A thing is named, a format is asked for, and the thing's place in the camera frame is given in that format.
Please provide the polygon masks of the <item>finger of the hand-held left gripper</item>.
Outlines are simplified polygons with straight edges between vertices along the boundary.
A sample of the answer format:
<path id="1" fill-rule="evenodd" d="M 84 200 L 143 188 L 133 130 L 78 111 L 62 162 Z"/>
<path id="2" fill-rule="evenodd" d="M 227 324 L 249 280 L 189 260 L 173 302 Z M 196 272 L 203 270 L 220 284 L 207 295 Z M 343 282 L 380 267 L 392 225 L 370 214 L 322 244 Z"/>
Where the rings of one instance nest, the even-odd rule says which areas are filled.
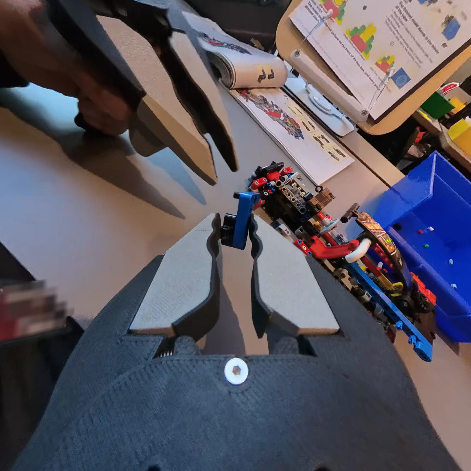
<path id="1" fill-rule="evenodd" d="M 98 15 L 97 20 L 145 92 L 130 121 L 129 137 L 135 151 L 148 157 L 168 147 L 201 179 L 216 185 L 210 145 L 178 100 L 151 44 L 118 19 Z"/>
<path id="2" fill-rule="evenodd" d="M 182 31 L 172 31 L 162 42 L 161 62 L 175 94 L 189 114 L 197 132 L 209 136 L 232 172 L 239 170 L 234 139 L 226 108 L 211 67 L 200 55 L 198 44 Z"/>

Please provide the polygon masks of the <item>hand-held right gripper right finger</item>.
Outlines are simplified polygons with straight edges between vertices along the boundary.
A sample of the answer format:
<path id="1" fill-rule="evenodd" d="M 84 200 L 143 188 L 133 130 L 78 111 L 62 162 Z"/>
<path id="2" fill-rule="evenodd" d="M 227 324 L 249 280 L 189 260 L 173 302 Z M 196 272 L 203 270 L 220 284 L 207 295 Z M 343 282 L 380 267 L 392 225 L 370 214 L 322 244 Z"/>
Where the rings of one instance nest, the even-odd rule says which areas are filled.
<path id="1" fill-rule="evenodd" d="M 338 321 L 305 256 L 259 216 L 250 218 L 252 322 L 258 338 L 275 326 L 288 335 L 335 334 Z"/>

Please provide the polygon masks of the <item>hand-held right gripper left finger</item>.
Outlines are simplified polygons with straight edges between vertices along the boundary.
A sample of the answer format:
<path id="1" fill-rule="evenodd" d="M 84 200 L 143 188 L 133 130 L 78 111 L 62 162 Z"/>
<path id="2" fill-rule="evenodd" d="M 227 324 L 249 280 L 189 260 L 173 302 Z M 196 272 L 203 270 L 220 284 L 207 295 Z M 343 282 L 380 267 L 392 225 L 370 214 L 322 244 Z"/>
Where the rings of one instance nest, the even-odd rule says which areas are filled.
<path id="1" fill-rule="evenodd" d="M 221 216 L 212 213 L 165 252 L 130 333 L 188 336 L 198 342 L 215 327 L 220 315 L 220 232 Z"/>

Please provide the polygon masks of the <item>blue L-shaped toy beam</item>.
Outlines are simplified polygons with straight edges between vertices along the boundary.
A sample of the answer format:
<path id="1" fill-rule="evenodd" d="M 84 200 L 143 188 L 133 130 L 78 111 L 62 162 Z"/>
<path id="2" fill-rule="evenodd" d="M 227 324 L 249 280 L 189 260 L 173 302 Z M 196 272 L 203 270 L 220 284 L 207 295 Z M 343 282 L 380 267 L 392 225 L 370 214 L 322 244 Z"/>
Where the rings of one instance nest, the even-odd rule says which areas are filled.
<path id="1" fill-rule="evenodd" d="M 254 206 L 261 200 L 261 196 L 258 192 L 234 192 L 233 197 L 238 200 L 238 206 L 235 216 L 232 247 L 244 250 L 251 214 Z"/>

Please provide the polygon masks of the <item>person's left hand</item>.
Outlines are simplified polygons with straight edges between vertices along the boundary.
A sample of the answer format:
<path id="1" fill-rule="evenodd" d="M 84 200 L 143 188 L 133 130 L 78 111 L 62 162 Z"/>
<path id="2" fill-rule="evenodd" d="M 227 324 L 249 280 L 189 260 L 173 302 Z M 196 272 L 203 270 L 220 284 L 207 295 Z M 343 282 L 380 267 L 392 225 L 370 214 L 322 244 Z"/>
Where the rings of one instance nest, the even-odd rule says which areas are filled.
<path id="1" fill-rule="evenodd" d="M 78 100 L 86 123 L 109 136 L 126 132 L 132 114 L 123 99 L 66 46 L 48 38 L 42 1 L 1 1 L 0 46 L 26 81 Z"/>

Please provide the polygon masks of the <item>partly built toy car chassis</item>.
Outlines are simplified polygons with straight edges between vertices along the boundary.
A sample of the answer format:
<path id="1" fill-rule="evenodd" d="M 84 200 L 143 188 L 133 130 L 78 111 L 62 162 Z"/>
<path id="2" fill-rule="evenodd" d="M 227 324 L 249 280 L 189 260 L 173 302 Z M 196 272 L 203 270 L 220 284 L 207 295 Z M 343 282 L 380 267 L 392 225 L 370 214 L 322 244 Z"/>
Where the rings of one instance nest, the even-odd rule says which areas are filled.
<path id="1" fill-rule="evenodd" d="M 404 332 L 416 355 L 432 361 L 436 296 L 412 272 L 391 235 L 353 204 L 340 219 L 326 207 L 335 196 L 283 162 L 258 166 L 247 189 L 260 195 L 272 227 L 316 259 L 383 328 L 392 343 Z"/>

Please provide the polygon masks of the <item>wooden document stand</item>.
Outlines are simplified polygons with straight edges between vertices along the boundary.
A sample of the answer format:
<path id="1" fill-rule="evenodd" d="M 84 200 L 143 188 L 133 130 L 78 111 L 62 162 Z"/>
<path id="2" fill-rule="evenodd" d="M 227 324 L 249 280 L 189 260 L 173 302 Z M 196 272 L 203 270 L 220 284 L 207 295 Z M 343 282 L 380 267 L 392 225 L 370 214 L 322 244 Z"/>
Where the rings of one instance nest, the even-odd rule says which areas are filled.
<path id="1" fill-rule="evenodd" d="M 308 40 L 291 23 L 289 15 L 301 3 L 292 1 L 276 30 L 276 46 L 285 59 L 300 75 L 358 127 L 372 135 L 382 135 L 395 130 L 444 82 L 470 59 L 470 45 L 462 48 L 452 59 L 432 72 L 409 96 L 402 99 L 379 121 L 374 121 L 368 110 L 350 93 Z"/>

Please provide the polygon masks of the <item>open building instruction booklet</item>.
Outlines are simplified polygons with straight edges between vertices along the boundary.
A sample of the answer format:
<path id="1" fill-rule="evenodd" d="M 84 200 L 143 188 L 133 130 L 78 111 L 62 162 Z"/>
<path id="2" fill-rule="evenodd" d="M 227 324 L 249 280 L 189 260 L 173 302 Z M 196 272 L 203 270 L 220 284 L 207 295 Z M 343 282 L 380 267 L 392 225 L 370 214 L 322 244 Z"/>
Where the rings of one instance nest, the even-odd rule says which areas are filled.
<path id="1" fill-rule="evenodd" d="M 288 69 L 280 57 L 233 38 L 207 18 L 183 14 L 233 99 L 313 183 L 325 183 L 354 162 L 282 90 Z"/>

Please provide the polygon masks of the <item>white stand base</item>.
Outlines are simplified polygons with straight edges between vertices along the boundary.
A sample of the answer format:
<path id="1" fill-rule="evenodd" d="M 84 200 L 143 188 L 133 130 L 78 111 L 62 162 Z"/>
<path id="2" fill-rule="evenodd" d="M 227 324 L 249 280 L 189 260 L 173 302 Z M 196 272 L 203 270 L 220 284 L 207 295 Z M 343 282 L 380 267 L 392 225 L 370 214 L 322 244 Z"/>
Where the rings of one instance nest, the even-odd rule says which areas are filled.
<path id="1" fill-rule="evenodd" d="M 310 116 L 335 135 L 343 138 L 356 131 L 356 125 L 300 75 L 290 72 L 284 90 Z"/>

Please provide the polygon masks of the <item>blue plastic bin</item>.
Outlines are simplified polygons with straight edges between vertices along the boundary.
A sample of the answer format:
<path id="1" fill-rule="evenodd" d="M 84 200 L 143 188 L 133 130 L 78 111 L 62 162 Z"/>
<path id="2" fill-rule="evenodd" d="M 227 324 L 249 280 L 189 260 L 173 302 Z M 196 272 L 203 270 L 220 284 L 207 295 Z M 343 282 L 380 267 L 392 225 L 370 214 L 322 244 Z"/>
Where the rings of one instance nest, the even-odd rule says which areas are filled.
<path id="1" fill-rule="evenodd" d="M 433 152 L 387 190 L 374 219 L 437 298 L 437 324 L 471 341 L 471 184 Z"/>

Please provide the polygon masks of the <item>printed instruction sheet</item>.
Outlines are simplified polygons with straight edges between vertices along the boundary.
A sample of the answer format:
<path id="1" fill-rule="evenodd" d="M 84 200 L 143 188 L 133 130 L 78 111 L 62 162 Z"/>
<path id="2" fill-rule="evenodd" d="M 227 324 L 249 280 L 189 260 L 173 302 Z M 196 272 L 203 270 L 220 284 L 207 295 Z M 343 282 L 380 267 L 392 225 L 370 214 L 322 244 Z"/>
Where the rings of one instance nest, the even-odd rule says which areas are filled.
<path id="1" fill-rule="evenodd" d="M 289 15 L 379 121 L 470 45 L 469 0 L 306 0 Z"/>

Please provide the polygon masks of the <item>yellow plastic block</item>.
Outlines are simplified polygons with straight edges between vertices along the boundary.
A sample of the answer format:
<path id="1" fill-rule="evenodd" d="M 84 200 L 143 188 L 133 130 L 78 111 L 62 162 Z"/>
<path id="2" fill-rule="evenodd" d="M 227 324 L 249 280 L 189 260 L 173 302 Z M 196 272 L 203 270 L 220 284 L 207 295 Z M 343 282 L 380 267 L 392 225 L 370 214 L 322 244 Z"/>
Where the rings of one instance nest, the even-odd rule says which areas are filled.
<path id="1" fill-rule="evenodd" d="M 471 118 L 460 119 L 448 130 L 451 141 L 463 152 L 471 155 Z"/>

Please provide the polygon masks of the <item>green plastic block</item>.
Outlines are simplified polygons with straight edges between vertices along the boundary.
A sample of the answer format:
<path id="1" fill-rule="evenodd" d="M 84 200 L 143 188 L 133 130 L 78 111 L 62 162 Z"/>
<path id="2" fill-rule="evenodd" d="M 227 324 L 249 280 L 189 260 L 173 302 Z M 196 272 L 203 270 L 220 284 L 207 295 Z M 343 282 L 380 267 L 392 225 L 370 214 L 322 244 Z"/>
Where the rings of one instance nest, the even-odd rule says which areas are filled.
<path id="1" fill-rule="evenodd" d="M 435 120 L 440 120 L 449 114 L 455 107 L 450 101 L 439 91 L 435 91 L 427 100 L 425 100 L 420 108 Z"/>

